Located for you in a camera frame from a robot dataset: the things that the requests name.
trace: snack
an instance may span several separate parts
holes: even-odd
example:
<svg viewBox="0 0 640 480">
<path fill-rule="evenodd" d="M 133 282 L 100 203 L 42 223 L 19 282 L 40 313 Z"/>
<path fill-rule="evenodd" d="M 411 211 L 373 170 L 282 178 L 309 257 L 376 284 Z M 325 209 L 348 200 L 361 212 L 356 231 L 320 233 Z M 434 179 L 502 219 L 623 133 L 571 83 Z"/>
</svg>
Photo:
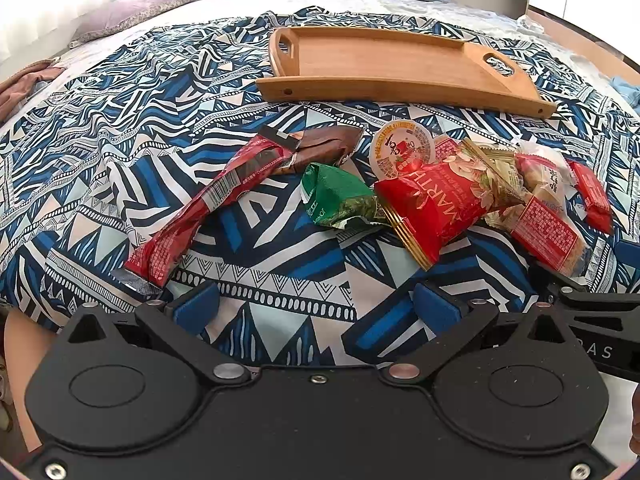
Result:
<svg viewBox="0 0 640 480">
<path fill-rule="evenodd" d="M 523 203 L 469 139 L 442 162 L 374 185 L 396 233 L 427 270 L 441 248 L 487 212 Z"/>
<path fill-rule="evenodd" d="M 458 143 L 447 134 L 440 134 L 433 139 L 436 147 L 436 161 L 441 162 L 458 150 Z"/>
<path fill-rule="evenodd" d="M 603 233 L 612 234 L 611 206 L 602 184 L 595 173 L 583 164 L 571 161 L 569 166 L 574 170 L 578 181 L 576 187 L 584 200 L 587 224 Z"/>
<path fill-rule="evenodd" d="M 516 164 L 527 190 L 549 209 L 564 217 L 564 183 L 556 165 L 541 156 L 520 153 L 516 155 Z"/>
<path fill-rule="evenodd" d="M 315 224 L 345 229 L 347 224 L 388 224 L 378 198 L 358 177 L 333 166 L 308 165 L 302 202 Z"/>
<path fill-rule="evenodd" d="M 520 194 L 524 192 L 522 188 L 522 177 L 516 168 L 515 152 L 510 148 L 497 146 L 496 144 L 479 144 L 480 150 L 492 161 L 500 176 L 506 180 L 513 189 Z"/>
<path fill-rule="evenodd" d="M 590 254 L 587 243 L 541 200 L 533 196 L 526 208 L 508 215 L 505 225 L 513 226 L 511 235 L 529 253 L 569 278 L 582 272 Z"/>
<path fill-rule="evenodd" d="M 371 170 L 380 180 L 419 170 L 436 161 L 431 133 L 414 121 L 391 121 L 373 137 Z"/>
<path fill-rule="evenodd" d="M 341 125 L 310 128 L 291 134 L 300 140 L 298 150 L 273 174 L 304 173 L 311 162 L 341 166 L 353 155 L 362 134 L 362 128 Z"/>
<path fill-rule="evenodd" d="M 291 158 L 299 142 L 263 126 L 208 186 L 151 240 L 136 247 L 121 269 L 111 271 L 112 275 L 144 296 L 161 292 L 206 216 L 260 184 Z"/>
<path fill-rule="evenodd" d="M 575 186 L 574 174 L 566 163 L 566 160 L 564 160 L 562 153 L 548 146 L 544 146 L 543 144 L 530 142 L 529 140 L 521 140 L 519 144 L 519 153 L 523 155 L 537 155 L 542 158 L 546 158 L 546 160 L 551 161 L 555 167 L 558 168 L 558 171 L 566 184 Z"/>
</svg>

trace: blue gripper pad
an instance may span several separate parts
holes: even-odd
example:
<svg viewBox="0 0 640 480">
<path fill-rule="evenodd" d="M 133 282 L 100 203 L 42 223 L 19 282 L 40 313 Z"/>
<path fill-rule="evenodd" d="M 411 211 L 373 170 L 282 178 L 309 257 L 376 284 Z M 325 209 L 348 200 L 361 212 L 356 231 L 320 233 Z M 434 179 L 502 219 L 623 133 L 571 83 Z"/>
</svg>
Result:
<svg viewBox="0 0 640 480">
<path fill-rule="evenodd" d="M 173 309 L 174 323 L 193 335 L 202 333 L 218 314 L 220 293 L 216 282 L 204 282 L 192 288 L 166 308 Z"/>
<path fill-rule="evenodd" d="M 620 263 L 640 269 L 640 244 L 620 240 L 613 251 Z"/>
<path fill-rule="evenodd" d="M 446 332 L 462 319 L 456 300 L 447 301 L 443 296 L 422 283 L 414 288 L 415 313 L 435 335 Z"/>
</svg>

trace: small red package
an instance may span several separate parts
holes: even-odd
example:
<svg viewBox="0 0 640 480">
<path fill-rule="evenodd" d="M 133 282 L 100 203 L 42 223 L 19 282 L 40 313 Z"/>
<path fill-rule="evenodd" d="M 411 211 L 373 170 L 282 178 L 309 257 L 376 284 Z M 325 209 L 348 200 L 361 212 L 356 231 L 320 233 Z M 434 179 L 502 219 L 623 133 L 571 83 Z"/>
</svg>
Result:
<svg viewBox="0 0 640 480">
<path fill-rule="evenodd" d="M 575 187 L 584 200 L 587 224 L 607 235 L 612 234 L 611 205 L 598 177 L 589 168 L 574 160 L 569 161 L 569 166 L 578 181 Z"/>
<path fill-rule="evenodd" d="M 591 251 L 577 230 L 535 196 L 511 211 L 511 235 L 529 253 L 564 276 L 580 275 Z"/>
<path fill-rule="evenodd" d="M 120 269 L 111 273 L 144 296 L 159 294 L 169 281 L 196 231 L 209 213 L 238 200 L 290 159 L 300 140 L 264 126 L 151 240 L 136 247 Z"/>
<path fill-rule="evenodd" d="M 374 188 L 391 226 L 425 270 L 445 244 L 486 213 L 523 203 L 469 139 L 442 162 L 381 180 Z"/>
</svg>

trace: white bedsheet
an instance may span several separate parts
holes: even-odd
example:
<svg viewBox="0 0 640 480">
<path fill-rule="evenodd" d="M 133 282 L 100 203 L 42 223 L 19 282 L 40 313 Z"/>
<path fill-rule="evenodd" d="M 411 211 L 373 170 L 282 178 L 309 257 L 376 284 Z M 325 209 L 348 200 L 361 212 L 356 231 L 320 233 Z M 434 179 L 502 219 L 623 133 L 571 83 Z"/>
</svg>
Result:
<svg viewBox="0 0 640 480">
<path fill-rule="evenodd" d="M 544 44 L 555 57 L 570 66 L 599 92 L 615 99 L 625 110 L 633 113 L 628 104 L 609 85 L 608 79 L 601 75 L 591 62 L 564 49 L 550 38 L 546 36 L 533 37 L 527 31 L 519 30 L 513 20 L 497 16 L 492 12 L 469 9 L 455 4 L 413 0 L 199 0 L 166 12 L 148 22 L 109 38 L 93 41 L 67 52 L 60 62 L 60 65 L 67 67 L 66 71 L 49 87 L 36 95 L 22 113 L 37 106 L 52 92 L 97 64 L 121 45 L 129 43 L 154 27 L 208 22 L 229 16 L 255 16 L 265 10 L 290 14 L 311 5 L 323 7 L 331 12 L 352 10 L 354 12 L 373 12 L 377 14 L 416 14 L 485 32 L 496 38 L 534 39 Z M 17 119 L 18 117 L 14 118 L 0 128 L 0 136 Z M 628 449 L 628 441 L 631 437 L 631 396 L 636 385 L 611 376 L 604 376 L 604 378 L 610 393 L 609 411 L 600 428 L 595 444 L 598 450 L 612 462 L 620 464 L 635 458 L 635 455 Z"/>
</svg>

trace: pink pillow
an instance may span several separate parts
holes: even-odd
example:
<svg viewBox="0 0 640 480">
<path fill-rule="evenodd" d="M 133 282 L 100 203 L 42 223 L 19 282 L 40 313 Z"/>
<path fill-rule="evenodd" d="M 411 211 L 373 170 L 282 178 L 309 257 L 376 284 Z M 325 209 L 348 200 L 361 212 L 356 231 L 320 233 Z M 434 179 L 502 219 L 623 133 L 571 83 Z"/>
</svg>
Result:
<svg viewBox="0 0 640 480">
<path fill-rule="evenodd" d="M 69 48 L 112 36 L 195 0 L 115 0 L 82 17 Z"/>
</svg>

